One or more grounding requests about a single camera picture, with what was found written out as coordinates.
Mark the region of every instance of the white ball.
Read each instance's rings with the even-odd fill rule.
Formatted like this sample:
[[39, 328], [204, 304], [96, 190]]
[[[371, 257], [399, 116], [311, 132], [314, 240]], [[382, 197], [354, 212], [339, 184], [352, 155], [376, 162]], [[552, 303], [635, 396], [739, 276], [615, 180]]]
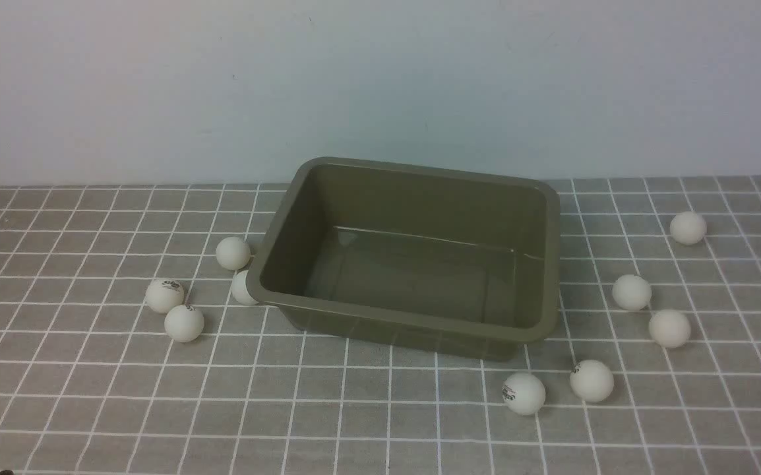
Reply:
[[187, 343], [196, 340], [205, 328], [205, 316], [202, 310], [190, 305], [179, 305], [167, 313], [164, 318], [164, 330], [176, 342]]
[[676, 310], [660, 310], [647, 325], [650, 337], [664, 348], [678, 348], [691, 336], [688, 318]]
[[250, 258], [249, 244], [239, 237], [227, 237], [217, 244], [217, 262], [225, 269], [242, 269], [248, 264]]
[[167, 313], [184, 301], [184, 286], [178, 280], [153, 280], [146, 288], [146, 305], [157, 313]]
[[514, 373], [504, 381], [504, 404], [523, 416], [535, 414], [544, 404], [544, 385], [531, 373]]
[[651, 297], [650, 284], [647, 280], [639, 276], [618, 277], [615, 285], [612, 286], [612, 298], [621, 309], [636, 312], [643, 309], [650, 303]]
[[255, 300], [254, 297], [251, 297], [249, 289], [245, 288], [245, 277], [248, 273], [249, 271], [242, 270], [241, 272], [237, 272], [236, 276], [233, 277], [231, 282], [231, 295], [243, 305], [256, 305], [257, 300]]
[[679, 213], [671, 220], [671, 236], [680, 244], [691, 246], [700, 243], [706, 235], [706, 220], [692, 211]]
[[601, 402], [612, 394], [615, 377], [605, 364], [595, 359], [580, 361], [568, 378], [571, 391], [585, 402]]

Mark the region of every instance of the plastic tub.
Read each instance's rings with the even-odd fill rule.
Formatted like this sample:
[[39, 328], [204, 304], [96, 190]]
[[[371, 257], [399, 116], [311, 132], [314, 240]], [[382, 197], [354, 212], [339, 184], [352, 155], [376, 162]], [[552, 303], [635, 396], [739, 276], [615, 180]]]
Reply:
[[246, 283], [301, 330], [505, 360], [556, 325], [558, 246], [540, 181], [317, 158]]

